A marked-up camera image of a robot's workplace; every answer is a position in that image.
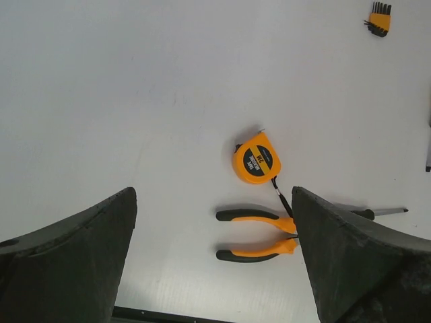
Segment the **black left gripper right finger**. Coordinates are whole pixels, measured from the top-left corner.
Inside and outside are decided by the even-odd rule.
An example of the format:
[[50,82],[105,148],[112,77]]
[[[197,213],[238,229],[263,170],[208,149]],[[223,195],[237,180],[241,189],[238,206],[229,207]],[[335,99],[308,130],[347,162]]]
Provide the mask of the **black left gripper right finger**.
[[299,186],[292,210],[321,322],[430,321],[430,240]]

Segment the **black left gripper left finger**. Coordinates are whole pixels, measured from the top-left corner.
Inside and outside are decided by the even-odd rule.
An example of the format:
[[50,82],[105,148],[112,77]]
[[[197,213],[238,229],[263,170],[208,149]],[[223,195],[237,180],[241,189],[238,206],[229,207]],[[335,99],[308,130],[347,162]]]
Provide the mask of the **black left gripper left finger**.
[[2,322],[109,322],[137,217],[125,188],[1,243]]

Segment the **orange black pliers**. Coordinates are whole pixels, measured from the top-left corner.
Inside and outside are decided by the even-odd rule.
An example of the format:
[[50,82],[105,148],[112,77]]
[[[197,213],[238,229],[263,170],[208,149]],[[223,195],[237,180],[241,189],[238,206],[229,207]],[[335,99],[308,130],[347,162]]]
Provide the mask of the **orange black pliers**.
[[294,220],[259,209],[230,209],[217,211],[219,222],[230,223],[239,234],[229,242],[218,245],[218,260],[237,263],[256,263],[283,254],[293,254],[299,247]]

